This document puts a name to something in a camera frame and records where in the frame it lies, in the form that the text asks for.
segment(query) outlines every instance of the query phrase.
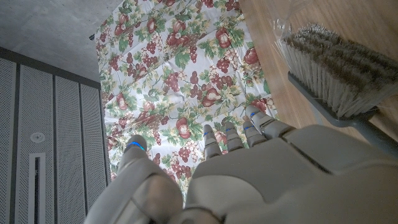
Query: brush handle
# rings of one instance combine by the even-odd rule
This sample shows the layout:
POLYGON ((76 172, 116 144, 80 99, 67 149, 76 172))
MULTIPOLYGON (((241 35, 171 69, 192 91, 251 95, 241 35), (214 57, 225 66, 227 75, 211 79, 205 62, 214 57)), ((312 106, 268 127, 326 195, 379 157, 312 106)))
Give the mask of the brush handle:
POLYGON ((398 142, 373 125, 370 121, 354 120, 351 126, 357 129, 373 146, 398 158, 398 142))

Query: brush bristles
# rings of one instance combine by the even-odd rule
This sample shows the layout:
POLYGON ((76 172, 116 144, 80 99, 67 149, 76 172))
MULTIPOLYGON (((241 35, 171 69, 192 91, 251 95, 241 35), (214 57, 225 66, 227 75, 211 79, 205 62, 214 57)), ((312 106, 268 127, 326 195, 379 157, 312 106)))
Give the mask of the brush bristles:
POLYGON ((337 116, 365 113, 398 92, 398 63, 311 24, 277 42, 293 73, 337 116))

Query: wooden floor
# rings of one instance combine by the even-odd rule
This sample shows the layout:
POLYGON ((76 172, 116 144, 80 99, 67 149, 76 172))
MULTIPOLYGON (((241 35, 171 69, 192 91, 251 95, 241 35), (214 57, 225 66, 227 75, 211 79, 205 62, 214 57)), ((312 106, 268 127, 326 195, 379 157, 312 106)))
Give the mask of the wooden floor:
MULTIPOLYGON (((269 2, 288 0, 239 0, 266 74, 281 120, 296 128, 310 124, 333 127, 287 79, 289 71, 277 53, 271 27, 269 2)), ((318 23, 398 61, 398 1, 396 0, 313 0, 293 14, 289 22, 293 32, 308 23, 318 23)), ((371 122, 398 141, 398 94, 379 105, 381 112, 371 122)), ((354 128, 335 128, 366 141, 354 128)))

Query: ceiling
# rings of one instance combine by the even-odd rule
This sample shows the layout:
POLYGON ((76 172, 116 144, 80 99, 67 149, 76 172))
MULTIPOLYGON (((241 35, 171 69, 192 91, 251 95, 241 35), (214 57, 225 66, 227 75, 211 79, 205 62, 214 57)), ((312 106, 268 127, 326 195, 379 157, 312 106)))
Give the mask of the ceiling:
POLYGON ((98 82, 89 36, 121 1, 1 1, 0 47, 98 82))

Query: fruit print fabric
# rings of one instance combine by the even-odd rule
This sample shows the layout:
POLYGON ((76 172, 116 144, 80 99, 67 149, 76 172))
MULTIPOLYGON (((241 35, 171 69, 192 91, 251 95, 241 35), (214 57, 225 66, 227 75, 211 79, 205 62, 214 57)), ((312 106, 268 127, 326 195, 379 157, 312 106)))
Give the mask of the fruit print fabric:
POLYGON ((237 1, 128 0, 95 36, 112 178, 127 140, 141 134, 185 196, 203 161, 203 125, 226 153, 223 125, 245 140, 247 105, 277 118, 237 1))

